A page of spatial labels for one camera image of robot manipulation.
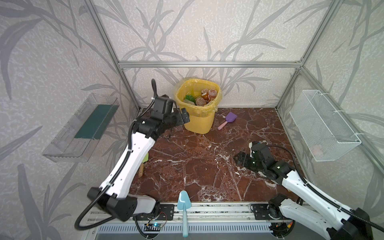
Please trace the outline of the small green Sprite bottle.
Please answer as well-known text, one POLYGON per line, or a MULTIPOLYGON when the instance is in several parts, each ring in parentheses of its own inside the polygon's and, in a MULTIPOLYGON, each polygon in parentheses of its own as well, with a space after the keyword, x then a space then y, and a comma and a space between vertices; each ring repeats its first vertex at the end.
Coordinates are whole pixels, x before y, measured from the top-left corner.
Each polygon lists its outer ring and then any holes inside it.
POLYGON ((188 100, 188 101, 191 101, 191 102, 196 102, 196 99, 195 99, 195 97, 194 96, 192 96, 192 95, 186 95, 185 96, 185 100, 188 100))

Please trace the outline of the brown coffee bottle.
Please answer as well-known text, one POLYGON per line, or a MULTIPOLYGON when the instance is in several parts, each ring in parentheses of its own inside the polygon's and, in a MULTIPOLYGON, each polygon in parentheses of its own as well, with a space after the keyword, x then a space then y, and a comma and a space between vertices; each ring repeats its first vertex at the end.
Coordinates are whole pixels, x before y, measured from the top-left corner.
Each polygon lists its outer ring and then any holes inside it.
POLYGON ((205 100, 204 98, 200 97, 200 98, 196 98, 196 99, 195 99, 195 104, 196 104, 197 106, 203 107, 203 106, 205 106, 205 105, 208 104, 208 101, 205 100))

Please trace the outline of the brown Nescafe bottle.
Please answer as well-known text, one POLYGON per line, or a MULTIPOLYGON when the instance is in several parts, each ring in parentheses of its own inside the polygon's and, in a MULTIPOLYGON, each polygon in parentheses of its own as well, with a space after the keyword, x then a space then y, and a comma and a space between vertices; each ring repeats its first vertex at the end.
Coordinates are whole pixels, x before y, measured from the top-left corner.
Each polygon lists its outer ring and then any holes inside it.
POLYGON ((205 101, 209 101, 210 98, 209 98, 209 89, 203 89, 201 91, 201 97, 205 100, 205 101))

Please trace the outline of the gold red tea bottle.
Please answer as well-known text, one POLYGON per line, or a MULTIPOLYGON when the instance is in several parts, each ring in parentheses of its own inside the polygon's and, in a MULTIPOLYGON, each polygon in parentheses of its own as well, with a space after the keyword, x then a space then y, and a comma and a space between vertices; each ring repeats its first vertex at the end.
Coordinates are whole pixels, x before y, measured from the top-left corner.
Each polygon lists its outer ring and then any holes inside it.
POLYGON ((215 89, 211 89, 208 91, 208 97, 209 97, 209 101, 213 101, 218 95, 218 92, 217 90, 215 89))

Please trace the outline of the clear bottle green label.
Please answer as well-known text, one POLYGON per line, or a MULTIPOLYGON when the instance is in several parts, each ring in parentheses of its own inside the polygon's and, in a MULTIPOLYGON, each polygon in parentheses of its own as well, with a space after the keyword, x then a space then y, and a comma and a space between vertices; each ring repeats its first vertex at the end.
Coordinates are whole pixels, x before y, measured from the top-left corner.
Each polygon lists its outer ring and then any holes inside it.
POLYGON ((195 105, 196 105, 193 101, 190 101, 190 100, 188 100, 188 99, 184 99, 184 100, 183 100, 183 103, 188 104, 188 105, 192 105, 192 106, 195 106, 195 105))

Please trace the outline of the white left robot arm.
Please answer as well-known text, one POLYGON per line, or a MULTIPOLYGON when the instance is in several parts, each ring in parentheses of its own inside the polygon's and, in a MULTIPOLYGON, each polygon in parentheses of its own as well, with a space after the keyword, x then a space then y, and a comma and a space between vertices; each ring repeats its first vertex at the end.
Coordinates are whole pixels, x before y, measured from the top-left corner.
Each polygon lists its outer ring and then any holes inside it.
POLYGON ((190 121, 185 108, 179 108, 168 96, 154 97, 148 108, 149 115, 142 113, 130 127, 126 149, 112 172, 99 187, 91 188, 87 197, 91 204, 109 214, 110 221, 125 222, 135 215, 157 213, 157 201, 149 196, 131 195, 131 184, 145 156, 158 138, 167 130, 190 121))

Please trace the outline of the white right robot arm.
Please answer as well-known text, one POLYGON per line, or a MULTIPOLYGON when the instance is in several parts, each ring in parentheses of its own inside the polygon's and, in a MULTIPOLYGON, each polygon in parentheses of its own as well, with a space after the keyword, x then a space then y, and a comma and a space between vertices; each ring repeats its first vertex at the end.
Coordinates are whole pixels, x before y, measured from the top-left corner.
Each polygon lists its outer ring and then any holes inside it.
POLYGON ((270 149, 273 145, 250 143, 250 153, 234 156, 237 166, 250 170, 298 196, 297 201, 278 194, 268 202, 272 219, 292 220, 311 229, 326 240, 372 240, 376 227, 362 209, 353 210, 331 198, 306 180, 284 160, 277 161, 270 149))

